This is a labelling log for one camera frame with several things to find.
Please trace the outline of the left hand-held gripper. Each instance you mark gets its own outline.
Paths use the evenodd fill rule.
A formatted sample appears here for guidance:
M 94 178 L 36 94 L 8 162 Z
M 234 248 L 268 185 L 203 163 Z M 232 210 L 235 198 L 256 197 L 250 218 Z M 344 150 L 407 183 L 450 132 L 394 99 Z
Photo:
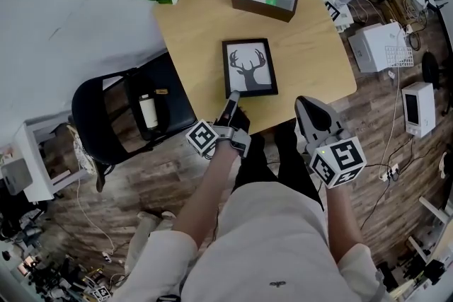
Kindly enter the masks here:
M 213 124 L 200 120 L 186 135 L 188 143 L 204 158 L 214 155 L 220 141 L 228 141 L 241 158 L 248 155 L 251 136 L 242 128 L 233 127 L 234 113 L 238 107 L 240 93 L 232 91 L 218 120 Z

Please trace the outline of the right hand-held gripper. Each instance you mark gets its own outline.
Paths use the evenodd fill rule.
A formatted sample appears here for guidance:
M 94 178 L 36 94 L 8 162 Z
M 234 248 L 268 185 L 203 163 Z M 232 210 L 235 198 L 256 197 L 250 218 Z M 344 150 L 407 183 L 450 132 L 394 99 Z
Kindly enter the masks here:
M 306 145 L 306 151 L 311 156 L 309 166 L 326 188 L 353 181 L 363 171 L 367 160 L 359 139 L 342 129 L 338 113 L 320 100 L 302 96 L 295 100 L 295 113 L 300 131 L 309 142 Z M 312 125 L 320 132 L 339 131 L 323 141 L 313 141 Z

